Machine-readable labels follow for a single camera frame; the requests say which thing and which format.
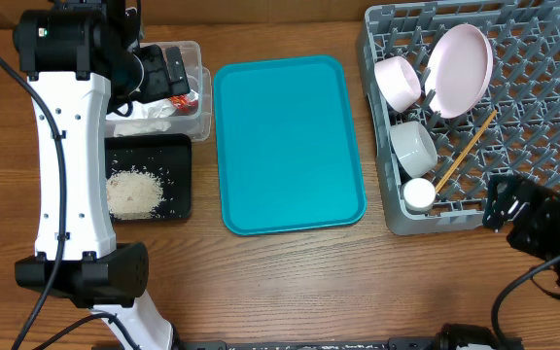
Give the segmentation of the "red snack wrapper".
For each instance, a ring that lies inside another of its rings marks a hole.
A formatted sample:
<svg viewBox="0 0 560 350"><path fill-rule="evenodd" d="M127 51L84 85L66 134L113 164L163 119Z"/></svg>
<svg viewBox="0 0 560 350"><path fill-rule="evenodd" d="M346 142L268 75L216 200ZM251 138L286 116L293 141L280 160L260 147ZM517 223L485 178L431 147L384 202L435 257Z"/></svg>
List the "red snack wrapper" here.
<svg viewBox="0 0 560 350"><path fill-rule="evenodd" d="M198 109L199 94L191 90L188 94L169 97L177 115L191 115Z"/></svg>

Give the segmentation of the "white napkin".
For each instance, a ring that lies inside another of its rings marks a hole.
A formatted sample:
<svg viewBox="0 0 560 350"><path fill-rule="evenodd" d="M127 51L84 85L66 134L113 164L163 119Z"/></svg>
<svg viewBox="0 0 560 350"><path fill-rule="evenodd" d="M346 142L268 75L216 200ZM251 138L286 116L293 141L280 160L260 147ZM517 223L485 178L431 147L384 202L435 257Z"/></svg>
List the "white napkin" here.
<svg viewBox="0 0 560 350"><path fill-rule="evenodd" d="M134 102L129 117L116 113L108 114L105 123L107 137L157 134L167 131L171 126L170 117L176 108L168 99L142 104Z"/></svg>

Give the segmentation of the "wooden chopstick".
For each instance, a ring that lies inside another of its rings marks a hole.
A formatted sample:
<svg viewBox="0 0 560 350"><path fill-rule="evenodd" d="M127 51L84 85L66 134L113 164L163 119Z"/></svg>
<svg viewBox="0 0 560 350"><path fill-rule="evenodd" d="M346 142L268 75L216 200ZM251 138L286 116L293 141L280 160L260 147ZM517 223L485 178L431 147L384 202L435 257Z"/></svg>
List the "wooden chopstick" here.
<svg viewBox="0 0 560 350"><path fill-rule="evenodd" d="M490 123L496 118L497 114L498 114L498 111L493 110L491 112L491 114L485 119L485 121L481 125L480 129L472 137L472 139L469 141L469 143L466 145L466 147L462 150L462 152L455 158L455 160L453 161L451 166L447 169L447 171L441 177L439 182L436 184L436 186L435 186L436 193L439 193L439 191L445 186L447 181L450 179L450 177L453 175L453 173L459 167L459 165L464 160L464 158L473 149L473 146L476 144L476 142L479 140L479 138L482 136L482 134L488 129Z"/></svg>

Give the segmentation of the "white paper cup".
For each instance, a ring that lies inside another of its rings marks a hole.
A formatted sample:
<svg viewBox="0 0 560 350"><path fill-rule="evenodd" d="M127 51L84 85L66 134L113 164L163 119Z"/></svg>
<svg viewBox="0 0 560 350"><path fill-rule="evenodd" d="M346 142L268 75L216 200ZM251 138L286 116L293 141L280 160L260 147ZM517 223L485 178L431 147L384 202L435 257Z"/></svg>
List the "white paper cup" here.
<svg viewBox="0 0 560 350"><path fill-rule="evenodd" d="M412 213L429 211L436 200L436 188L424 178L413 178L401 187L405 207Z"/></svg>

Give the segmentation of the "grey-white bowl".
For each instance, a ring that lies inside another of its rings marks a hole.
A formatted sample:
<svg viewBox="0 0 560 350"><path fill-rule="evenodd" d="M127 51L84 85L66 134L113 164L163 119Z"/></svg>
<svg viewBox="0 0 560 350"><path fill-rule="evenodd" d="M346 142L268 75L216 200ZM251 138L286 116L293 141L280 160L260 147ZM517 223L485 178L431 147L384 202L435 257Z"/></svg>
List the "grey-white bowl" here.
<svg viewBox="0 0 560 350"><path fill-rule="evenodd" d="M404 122L390 129L393 150L402 169L411 178L422 177L438 163L432 137L420 122Z"/></svg>

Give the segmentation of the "pile of rice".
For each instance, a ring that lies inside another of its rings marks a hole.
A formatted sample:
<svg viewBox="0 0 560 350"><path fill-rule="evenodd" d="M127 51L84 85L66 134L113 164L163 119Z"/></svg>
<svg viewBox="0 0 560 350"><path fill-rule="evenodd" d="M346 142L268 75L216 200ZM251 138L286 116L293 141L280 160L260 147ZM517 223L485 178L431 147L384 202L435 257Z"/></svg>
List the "pile of rice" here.
<svg viewBox="0 0 560 350"><path fill-rule="evenodd" d="M168 203L158 175L137 169L118 170L106 181L109 214L121 221L153 219Z"/></svg>

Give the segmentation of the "white round plate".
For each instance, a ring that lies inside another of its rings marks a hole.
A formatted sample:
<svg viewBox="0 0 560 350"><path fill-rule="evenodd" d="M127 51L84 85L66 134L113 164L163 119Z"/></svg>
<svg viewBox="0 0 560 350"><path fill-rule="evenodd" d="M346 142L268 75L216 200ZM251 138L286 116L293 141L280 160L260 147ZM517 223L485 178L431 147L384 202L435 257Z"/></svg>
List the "white round plate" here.
<svg viewBox="0 0 560 350"><path fill-rule="evenodd" d="M471 24L459 24L439 39L430 54L425 92L434 92L429 107L443 119L471 110L486 92L494 58L486 36Z"/></svg>

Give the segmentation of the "pink bowl with rice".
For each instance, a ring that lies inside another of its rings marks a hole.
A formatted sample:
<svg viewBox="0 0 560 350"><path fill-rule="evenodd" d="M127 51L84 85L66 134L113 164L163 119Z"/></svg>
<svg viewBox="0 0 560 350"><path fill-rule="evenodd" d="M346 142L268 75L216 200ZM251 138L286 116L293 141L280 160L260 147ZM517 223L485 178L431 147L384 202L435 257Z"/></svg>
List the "pink bowl with rice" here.
<svg viewBox="0 0 560 350"><path fill-rule="evenodd" d="M412 65L402 56L376 62L374 77L381 94L396 112L404 112L421 96L418 76Z"/></svg>

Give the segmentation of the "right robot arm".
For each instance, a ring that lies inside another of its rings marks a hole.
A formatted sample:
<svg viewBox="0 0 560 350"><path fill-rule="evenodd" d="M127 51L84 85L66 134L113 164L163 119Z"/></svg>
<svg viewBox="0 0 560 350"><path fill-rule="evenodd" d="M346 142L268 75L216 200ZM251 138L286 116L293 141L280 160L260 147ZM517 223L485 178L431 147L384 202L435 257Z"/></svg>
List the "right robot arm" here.
<svg viewBox="0 0 560 350"><path fill-rule="evenodd" d="M497 231L507 222L511 248L549 262L560 257L560 193L521 175L496 175L488 183L483 226ZM560 287L560 261L550 268ZM560 294L542 289L560 300Z"/></svg>

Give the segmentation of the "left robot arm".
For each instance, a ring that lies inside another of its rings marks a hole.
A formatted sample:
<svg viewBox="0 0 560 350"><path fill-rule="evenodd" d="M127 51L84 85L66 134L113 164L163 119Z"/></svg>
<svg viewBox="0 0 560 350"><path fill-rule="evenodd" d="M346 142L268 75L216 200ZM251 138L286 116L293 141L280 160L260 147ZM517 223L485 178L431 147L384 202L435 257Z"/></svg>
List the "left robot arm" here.
<svg viewBox="0 0 560 350"><path fill-rule="evenodd" d="M159 47L141 45L141 24L140 8L123 1L57 1L24 12L15 28L41 186L34 252L16 263L15 278L42 297L87 309L126 349L177 349L175 327L147 290L147 249L117 240L107 203L107 115L189 89Z"/></svg>

